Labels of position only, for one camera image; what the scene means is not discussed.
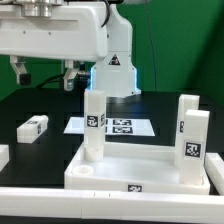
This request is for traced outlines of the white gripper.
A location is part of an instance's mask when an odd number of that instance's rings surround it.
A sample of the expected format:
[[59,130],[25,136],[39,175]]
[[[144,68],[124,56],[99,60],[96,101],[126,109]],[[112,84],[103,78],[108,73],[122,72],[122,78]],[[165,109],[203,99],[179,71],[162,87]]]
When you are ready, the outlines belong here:
[[23,57],[64,59],[64,90],[72,91],[78,61],[96,62],[108,54],[105,17],[104,3],[55,6],[50,18],[23,17],[19,5],[0,5],[0,55],[11,55],[21,86],[31,84]]

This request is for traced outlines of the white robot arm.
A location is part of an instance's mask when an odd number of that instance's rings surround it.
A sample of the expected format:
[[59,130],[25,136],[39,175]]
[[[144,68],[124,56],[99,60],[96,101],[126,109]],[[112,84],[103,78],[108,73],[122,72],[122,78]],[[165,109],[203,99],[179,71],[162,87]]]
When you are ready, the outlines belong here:
[[28,85],[26,57],[65,62],[64,89],[73,89],[77,62],[92,62],[90,87],[109,98],[141,93],[131,61],[132,25],[119,4],[142,0],[0,0],[0,55],[8,55],[17,83]]

